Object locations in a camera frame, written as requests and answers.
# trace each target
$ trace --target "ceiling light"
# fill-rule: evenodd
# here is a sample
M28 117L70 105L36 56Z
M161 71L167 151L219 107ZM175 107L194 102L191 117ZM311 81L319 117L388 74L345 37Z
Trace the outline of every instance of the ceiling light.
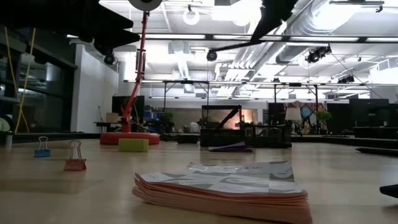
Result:
M314 47L327 47L329 44L328 43L306 43L306 42L288 42L286 43L288 46L314 46Z
M243 84L243 82L210 81L210 84Z
M250 40L251 35L214 35L216 40Z
M143 80L142 83L162 83L162 80Z
M124 80L125 82L136 82L135 80ZM142 83L163 83L162 80L143 80Z
M193 16L193 18L191 18L191 19L188 18L188 13L189 13L189 12L195 13L195 15ZM199 15L199 12L196 11L196 10L189 10L189 9L186 9L186 10L184 11L184 13L182 14L182 19L184 20L184 22L185 22L186 24L192 26L192 25L195 25L195 24L197 24L197 23L199 22L200 15Z
M282 40L281 36L272 36L272 35L265 35L264 37L261 37L260 40L264 40L264 41L278 41L278 40Z
M146 34L146 39L164 39L164 40L197 40L197 39L205 39L205 35L196 35L196 34Z
M398 37L369 37L367 42L398 42Z
M313 41L319 41L319 42L356 42L359 40L358 37L311 37L311 36L303 36L303 37L291 37L290 40L292 41L299 41L299 42L313 42Z

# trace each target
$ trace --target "overhead wire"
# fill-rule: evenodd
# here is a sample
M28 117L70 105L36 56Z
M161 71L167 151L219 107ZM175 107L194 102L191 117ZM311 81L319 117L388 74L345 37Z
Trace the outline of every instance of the overhead wire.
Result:
M369 89L369 91L373 92L376 96L380 97L380 99L383 99L383 97L381 97L380 95L378 95L374 90L372 90L372 88L368 87L367 84L365 82L362 82L362 80L360 80L352 71L350 71L334 54L333 52L331 52L332 56L334 56L334 58L341 64L341 66L343 66L352 76L354 76L358 81L360 81L366 88Z
M22 112L21 101L19 101L18 87L17 87L17 83L16 83L16 79L15 79L14 67L12 66L12 60L11 60L11 50L10 50L10 43L9 43L9 38L8 38L8 29L7 29L7 27L4 27L4 31L6 33L6 45L7 45L8 63L10 64L12 83L14 84L15 94L16 94L16 97L17 97L17 100L18 100L20 111L22 113L22 119L25 122L26 130L27 130L27 132L30 132L29 125L27 124L26 118L25 118L25 116L24 116L24 114Z
M33 28L33 34L32 34L32 42L30 43L30 56L33 56L33 46L35 45L35 36L36 36L36 28ZM25 76L25 83L24 83L24 92L22 94L22 100L21 100L21 105L19 109L19 115L18 115L18 120L17 120L17 128L15 130L15 133L17 134L17 130L19 127L19 122L21 121L21 116L22 116L22 107L25 102L25 92L26 92L26 86L27 86L27 78L29 76L29 71L30 71L30 64L31 61L27 64L27 70L26 70L26 76Z

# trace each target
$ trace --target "blue binder clip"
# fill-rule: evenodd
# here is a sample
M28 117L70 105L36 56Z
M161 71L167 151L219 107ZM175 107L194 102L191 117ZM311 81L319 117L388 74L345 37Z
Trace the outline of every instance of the blue binder clip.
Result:
M42 149L42 139L45 139L44 143L45 143L45 149ZM47 147L47 140L49 140L47 137L45 136L41 136L39 137L39 148L35 149L35 158L43 158L43 157L50 157L51 156L51 152L50 149L48 149Z

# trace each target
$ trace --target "cardboard box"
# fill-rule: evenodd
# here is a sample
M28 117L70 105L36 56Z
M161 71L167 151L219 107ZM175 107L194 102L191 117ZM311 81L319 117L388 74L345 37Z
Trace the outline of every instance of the cardboard box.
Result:
M118 113L106 113L106 122L107 123L117 123L119 121Z

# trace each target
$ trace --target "black cable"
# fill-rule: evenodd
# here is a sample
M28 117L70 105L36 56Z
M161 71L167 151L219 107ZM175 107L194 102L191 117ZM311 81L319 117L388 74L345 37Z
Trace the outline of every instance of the black cable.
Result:
M333 53L331 53L331 54L332 54L332 56L334 56L334 58L341 64L341 66L343 66L352 76L354 76L358 81L360 81L364 86L366 86L366 88L368 88L369 91L372 91L374 94L376 94L376 96L380 97L380 99L383 99L383 97L381 97L380 95L378 95L374 90L372 90L372 88L368 87L368 86L366 85L366 83L362 82L356 75L354 75L354 73L351 72L342 62L340 62L340 60L338 60L338 58L337 58Z

